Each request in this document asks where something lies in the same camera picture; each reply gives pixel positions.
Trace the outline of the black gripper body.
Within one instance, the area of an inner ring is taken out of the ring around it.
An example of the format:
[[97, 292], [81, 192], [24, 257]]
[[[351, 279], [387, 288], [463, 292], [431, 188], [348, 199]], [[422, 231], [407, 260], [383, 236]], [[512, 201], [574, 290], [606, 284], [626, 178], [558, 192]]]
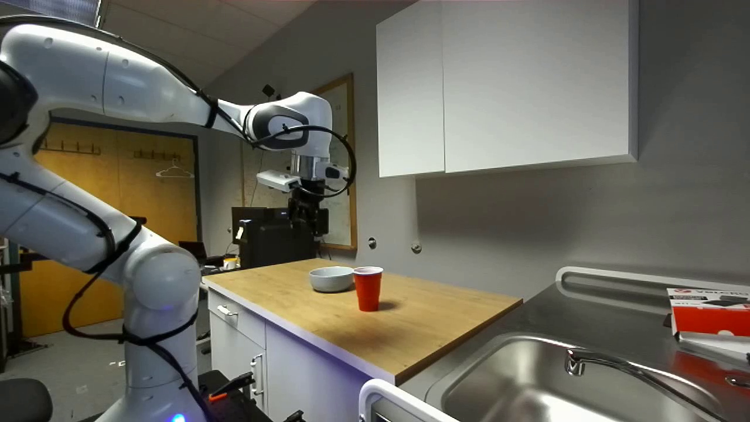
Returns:
[[322, 205], [324, 184], [320, 181], [300, 181], [290, 190], [289, 215], [293, 222], [308, 227], [314, 236], [328, 231], [328, 211]]

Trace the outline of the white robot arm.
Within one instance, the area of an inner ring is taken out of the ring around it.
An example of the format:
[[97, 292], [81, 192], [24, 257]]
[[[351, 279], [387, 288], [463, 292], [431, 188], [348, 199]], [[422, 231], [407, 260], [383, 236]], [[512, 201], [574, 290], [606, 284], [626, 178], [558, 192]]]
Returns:
[[128, 386], [98, 422], [208, 422], [198, 389], [203, 266], [35, 158], [57, 110], [227, 130], [295, 154], [293, 184], [326, 181], [332, 104], [308, 90], [240, 104], [206, 99], [164, 60], [91, 26], [10, 15], [0, 42], [0, 233], [44, 257], [124, 288]]

